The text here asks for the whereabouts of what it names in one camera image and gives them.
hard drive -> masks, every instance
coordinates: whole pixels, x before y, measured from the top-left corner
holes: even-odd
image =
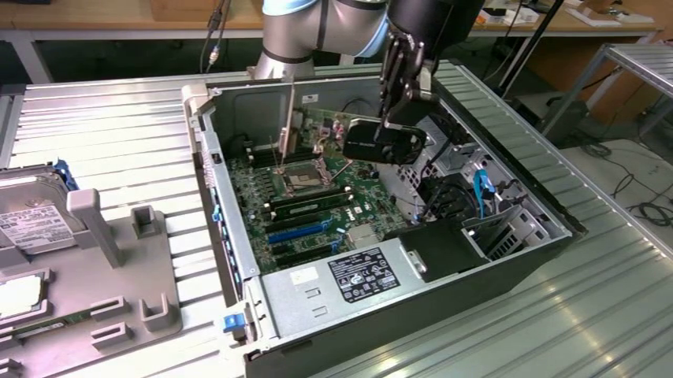
[[[66,212],[66,192],[76,189],[58,161],[0,171],[0,248],[40,254],[73,246],[84,224]]]

wooden table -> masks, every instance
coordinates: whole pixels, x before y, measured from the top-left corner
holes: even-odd
[[[12,20],[17,10],[17,5],[0,2],[0,29],[13,28]]]
[[[40,40],[110,40],[110,39],[203,39],[205,22],[161,22],[151,15],[149,0],[53,0],[49,6],[0,4],[12,12],[13,30],[0,30],[0,39],[8,40],[17,51],[33,83],[52,82],[34,42]],[[536,23],[512,28],[510,36],[530,41],[543,15]],[[224,38],[261,37],[261,0],[232,0]],[[583,24],[560,9],[546,29],[547,37],[635,36],[639,42],[650,40],[661,28],[657,24],[625,24],[621,27],[594,28]],[[471,37],[499,37],[507,32],[504,24],[475,24]]]
[[[22,30],[203,30],[205,22],[155,21],[149,0],[53,0],[49,6],[18,5],[13,16]],[[225,27],[261,29],[261,0],[233,0]]]

warning label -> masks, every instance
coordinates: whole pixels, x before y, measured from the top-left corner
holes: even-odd
[[[399,286],[379,248],[328,262],[345,302],[353,303]]]
[[[0,232],[22,250],[72,239],[72,232],[53,205],[0,214]]]

metal workbench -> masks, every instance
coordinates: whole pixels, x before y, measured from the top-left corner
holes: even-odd
[[[576,78],[571,89],[560,100],[556,112],[544,124],[542,134],[546,135],[550,140],[554,140],[555,134],[563,134],[563,130],[559,129],[563,129],[566,125],[558,124],[558,120],[560,119],[563,112],[566,112],[571,102],[579,95],[586,82],[594,76],[598,68],[606,61],[614,62],[617,64],[617,68],[621,68],[622,70],[615,72],[603,80],[597,92],[586,102],[586,107],[589,109],[597,103],[595,98],[599,98],[607,91],[625,70],[641,78],[645,83],[651,85],[662,95],[673,99],[673,46],[663,44],[638,45],[633,43],[606,44],[598,50],[589,62],[589,65],[586,65],[586,68]],[[641,128],[639,133],[646,133],[671,110],[673,108],[667,106],[666,110],[661,112],[661,117],[654,117],[654,119],[650,120],[650,124]]]
[[[376,72],[378,67],[320,73],[363,70]],[[180,87],[205,77],[209,82],[244,78],[228,74],[32,86],[8,107],[5,118],[20,125],[8,130],[17,139],[9,166],[38,164],[58,154],[80,186],[101,192],[106,219],[141,202],[167,214],[184,330],[68,376],[227,374],[212,326],[224,305],[220,281],[180,107]],[[508,295],[319,376],[669,376],[670,248],[568,166],[466,69],[443,64],[436,77],[570,208],[589,235]]]

wooden shelf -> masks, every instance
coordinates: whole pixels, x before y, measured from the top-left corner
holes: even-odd
[[[53,0],[16,5],[16,29],[205,29],[205,22],[155,21],[149,0]],[[261,29],[260,0],[232,0],[225,27]]]
[[[515,32],[532,32],[542,22],[520,24]],[[53,0],[49,6],[0,4],[0,27],[12,20],[16,29],[204,29],[205,21],[155,21],[149,0]],[[229,29],[261,29],[261,0],[232,0]],[[580,22],[563,9],[551,21],[548,32],[654,32],[658,24],[622,24],[618,27],[594,28]],[[504,32],[506,24],[475,24],[474,30]]]

